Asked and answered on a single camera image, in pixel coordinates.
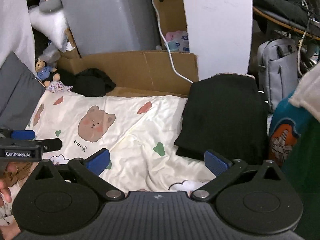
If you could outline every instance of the white pillow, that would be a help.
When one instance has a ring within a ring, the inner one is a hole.
[[[68,37],[65,29],[69,28],[63,8],[53,13],[43,13],[39,6],[29,9],[30,22],[33,28],[48,37],[62,52],[66,52]]]

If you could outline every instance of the cardboard box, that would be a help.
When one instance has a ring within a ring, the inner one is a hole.
[[[176,70],[198,81],[196,56],[172,53]],[[104,71],[117,85],[108,95],[122,97],[177,95],[186,97],[191,83],[177,76],[166,51],[128,51],[88,55],[77,59],[61,57],[58,68],[77,74],[88,68]]]
[[[154,0],[160,15],[160,25],[165,36],[167,32],[187,31],[183,0]]]

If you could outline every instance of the metal screw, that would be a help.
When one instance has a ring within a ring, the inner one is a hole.
[[[207,198],[209,197],[210,193],[206,190],[196,190],[193,195],[197,198]]]
[[[107,193],[106,193],[107,197],[109,198],[119,198],[121,197],[121,192],[119,190],[109,190]]]

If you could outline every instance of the blue gripper pad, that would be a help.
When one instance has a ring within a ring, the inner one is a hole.
[[[97,176],[109,166],[109,163],[110,152],[107,149],[101,149],[84,160],[86,168]]]
[[[32,130],[19,131],[15,130],[11,133],[11,138],[16,140],[33,140],[36,137],[36,133]]]
[[[209,150],[204,153],[204,164],[216,177],[232,166],[231,161]]]

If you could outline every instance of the bear face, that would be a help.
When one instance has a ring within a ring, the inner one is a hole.
[[[107,114],[104,110],[100,110],[98,106],[92,106],[80,120],[78,134],[85,141],[97,142],[115,120],[115,114]]]

